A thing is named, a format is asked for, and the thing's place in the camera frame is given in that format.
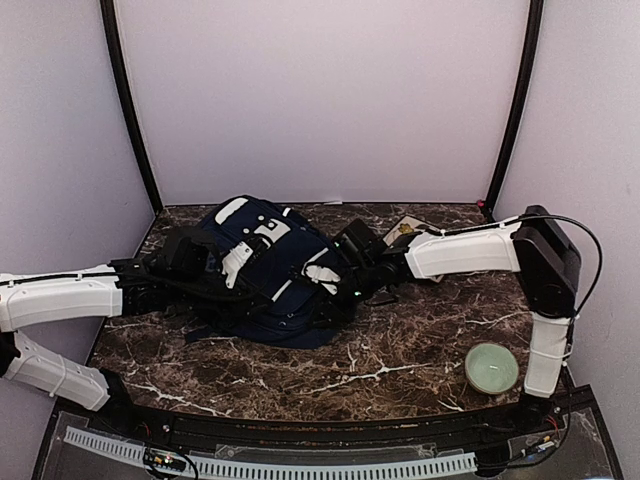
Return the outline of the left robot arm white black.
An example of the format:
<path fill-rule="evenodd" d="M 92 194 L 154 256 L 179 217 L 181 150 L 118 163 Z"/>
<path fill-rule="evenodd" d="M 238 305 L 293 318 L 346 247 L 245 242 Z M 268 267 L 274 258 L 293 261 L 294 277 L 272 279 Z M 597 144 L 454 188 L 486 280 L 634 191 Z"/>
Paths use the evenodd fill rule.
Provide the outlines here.
<path fill-rule="evenodd" d="M 1 376 L 61 397 L 87 410 L 120 436 L 141 427 L 120 376 L 82 366 L 44 348 L 25 333 L 27 326 L 88 317 L 122 317 L 237 305 L 257 292 L 239 273 L 272 242 L 262 234 L 241 240 L 228 252 L 196 228 L 171 233 L 159 249 L 141 258 L 113 260 L 96 267 L 41 275 L 1 277 Z"/>

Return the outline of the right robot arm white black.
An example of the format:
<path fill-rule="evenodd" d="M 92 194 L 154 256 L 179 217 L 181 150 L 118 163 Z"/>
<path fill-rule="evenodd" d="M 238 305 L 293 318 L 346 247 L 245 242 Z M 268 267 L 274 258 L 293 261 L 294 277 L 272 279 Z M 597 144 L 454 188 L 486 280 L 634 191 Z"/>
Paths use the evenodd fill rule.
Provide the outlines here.
<path fill-rule="evenodd" d="M 549 416 L 545 399 L 555 393 L 571 354 L 574 324 L 589 298 L 579 292 L 581 254 L 563 224 L 591 232 L 540 205 L 519 216 L 460 229 L 402 220 L 383 237 L 355 220 L 332 241 L 345 266 L 311 260 L 302 271 L 341 300 L 363 299 L 412 280 L 475 272 L 515 275 L 533 325 L 523 387 L 528 397 L 511 410 L 510 424 L 530 434 Z"/>

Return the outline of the navy blue student backpack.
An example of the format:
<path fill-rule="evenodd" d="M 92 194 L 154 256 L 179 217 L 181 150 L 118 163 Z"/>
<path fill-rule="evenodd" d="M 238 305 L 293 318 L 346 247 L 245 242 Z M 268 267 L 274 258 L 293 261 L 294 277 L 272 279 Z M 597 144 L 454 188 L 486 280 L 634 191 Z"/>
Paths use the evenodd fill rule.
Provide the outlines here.
<path fill-rule="evenodd" d="M 210 211 L 197 228 L 213 233 L 227 252 L 252 234 L 270 240 L 267 252 L 243 268 L 240 276 L 265 284 L 270 307 L 244 319 L 196 313 L 204 327 L 186 334 L 189 343 L 213 335 L 238 337 L 256 343 L 293 349 L 316 349 L 328 344 L 350 325 L 320 325 L 319 310 L 328 291 L 302 276 L 307 263 L 338 266 L 341 258 L 332 240 L 297 211 L 241 195 Z"/>

